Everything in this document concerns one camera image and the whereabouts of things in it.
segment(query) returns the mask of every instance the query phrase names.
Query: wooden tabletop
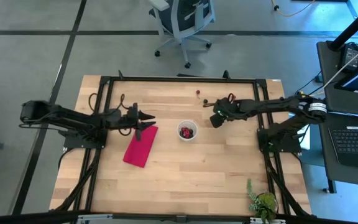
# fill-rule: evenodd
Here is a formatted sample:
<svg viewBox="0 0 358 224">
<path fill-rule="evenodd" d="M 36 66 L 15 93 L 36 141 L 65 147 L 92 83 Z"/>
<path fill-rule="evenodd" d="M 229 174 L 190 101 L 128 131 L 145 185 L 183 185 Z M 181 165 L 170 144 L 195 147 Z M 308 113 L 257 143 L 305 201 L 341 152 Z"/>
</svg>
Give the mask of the wooden tabletop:
<svg viewBox="0 0 358 224">
<path fill-rule="evenodd" d="M 76 111 L 92 113 L 88 97 L 98 91 L 99 80 L 100 76 L 83 77 Z M 283 96 L 280 80 L 267 80 L 267 86 L 270 99 Z M 246 194 L 247 179 L 252 180 L 256 194 L 268 191 L 263 155 L 258 150 L 257 117 L 225 122 L 215 129 L 209 121 L 212 108 L 202 107 L 204 99 L 215 102 L 229 93 L 237 99 L 254 99 L 251 84 L 116 81 L 111 108 L 119 104 L 121 93 L 125 94 L 124 105 L 138 102 L 140 110 L 156 117 L 158 132 L 145 168 L 122 161 L 132 135 L 109 132 L 101 153 L 93 212 L 253 215 L 248 209 L 251 201 Z M 191 142 L 181 141 L 176 133 L 178 123 L 185 119 L 195 121 L 199 127 Z M 286 119 L 288 113 L 273 114 L 276 123 Z M 280 155 L 287 188 L 310 212 L 299 161 L 291 154 Z M 59 206 L 73 190 L 83 156 L 84 149 L 75 149 L 63 158 L 50 208 Z M 81 208 L 85 206 L 87 191 L 85 186 Z M 276 196 L 281 204 L 277 186 Z"/>
</svg>

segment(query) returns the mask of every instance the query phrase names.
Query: small bowl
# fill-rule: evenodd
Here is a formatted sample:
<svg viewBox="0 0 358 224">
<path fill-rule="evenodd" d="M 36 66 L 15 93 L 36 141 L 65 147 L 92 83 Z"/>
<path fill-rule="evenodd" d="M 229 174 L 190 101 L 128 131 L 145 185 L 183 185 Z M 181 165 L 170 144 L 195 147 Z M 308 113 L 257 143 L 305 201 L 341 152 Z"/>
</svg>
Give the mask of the small bowl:
<svg viewBox="0 0 358 224">
<path fill-rule="evenodd" d="M 186 138 L 183 138 L 182 136 L 180 136 L 180 131 L 182 128 L 192 129 L 193 137 L 186 139 Z M 179 123 L 178 128 L 177 128 L 177 134 L 178 134 L 179 138 L 182 139 L 183 141 L 191 141 L 191 140 L 195 139 L 197 136 L 197 132 L 198 132 L 198 127 L 194 121 L 182 121 L 181 123 Z"/>
</svg>

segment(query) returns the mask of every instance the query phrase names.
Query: concrete floor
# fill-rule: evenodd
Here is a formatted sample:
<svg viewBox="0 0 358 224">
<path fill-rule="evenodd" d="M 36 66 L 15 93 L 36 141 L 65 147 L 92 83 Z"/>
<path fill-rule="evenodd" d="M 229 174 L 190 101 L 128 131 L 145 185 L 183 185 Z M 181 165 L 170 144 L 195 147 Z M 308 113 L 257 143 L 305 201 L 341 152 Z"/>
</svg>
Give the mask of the concrete floor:
<svg viewBox="0 0 358 224">
<path fill-rule="evenodd" d="M 0 0 L 0 30 L 71 30 L 80 0 Z M 319 2 L 295 17 L 272 11 L 270 1 L 215 0 L 217 20 L 206 30 L 342 31 L 353 16 L 345 3 Z M 285 12 L 307 2 L 282 0 Z M 357 13 L 358 2 L 352 1 Z M 146 0 L 88 0 L 80 30 L 156 30 Z M 83 75 L 175 76 L 178 73 L 220 77 L 278 78 L 291 95 L 319 72 L 316 43 L 331 36 L 206 36 L 213 46 L 206 51 L 191 44 L 190 69 L 183 67 L 179 47 L 154 57 L 156 35 L 81 35 L 74 42 L 57 103 L 73 108 Z M 358 36 L 351 39 L 358 42 Z M 48 100 L 67 35 L 0 35 L 0 215 L 11 212 L 35 131 L 19 129 L 21 103 Z M 311 84 L 305 91 L 311 91 Z M 57 175 L 63 138 L 48 131 L 25 201 L 24 213 L 46 212 Z M 338 194 L 328 195 L 322 167 L 303 166 L 313 214 L 321 218 L 358 222 L 358 185 L 338 183 Z M 114 221 L 135 223 L 138 221 Z"/>
</svg>

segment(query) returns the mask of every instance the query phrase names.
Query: red towel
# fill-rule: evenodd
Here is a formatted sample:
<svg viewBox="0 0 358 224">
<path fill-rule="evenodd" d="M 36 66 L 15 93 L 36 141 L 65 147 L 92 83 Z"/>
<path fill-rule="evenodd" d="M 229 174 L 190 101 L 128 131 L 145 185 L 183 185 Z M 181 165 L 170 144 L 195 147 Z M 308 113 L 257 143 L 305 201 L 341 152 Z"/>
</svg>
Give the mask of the red towel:
<svg viewBox="0 0 358 224">
<path fill-rule="evenodd" d="M 131 143 L 125 152 L 123 161 L 129 164 L 144 168 L 150 150 L 153 146 L 154 137 L 157 133 L 158 127 L 151 126 L 142 131 L 140 141 L 136 141 L 135 135 L 132 137 Z"/>
</svg>

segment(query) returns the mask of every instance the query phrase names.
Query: green plant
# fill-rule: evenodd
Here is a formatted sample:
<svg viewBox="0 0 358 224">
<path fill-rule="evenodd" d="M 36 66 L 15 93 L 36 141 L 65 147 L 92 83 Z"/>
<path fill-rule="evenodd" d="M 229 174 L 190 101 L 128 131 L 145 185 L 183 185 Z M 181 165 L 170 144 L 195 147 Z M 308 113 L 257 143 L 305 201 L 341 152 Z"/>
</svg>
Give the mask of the green plant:
<svg viewBox="0 0 358 224">
<path fill-rule="evenodd" d="M 276 218 L 276 199 L 272 193 L 263 193 L 258 196 L 252 191 L 251 180 L 248 179 L 247 193 L 249 198 L 253 201 L 253 204 L 249 205 L 249 210 L 256 211 L 255 216 L 260 217 L 265 224 L 269 223 Z"/>
</svg>

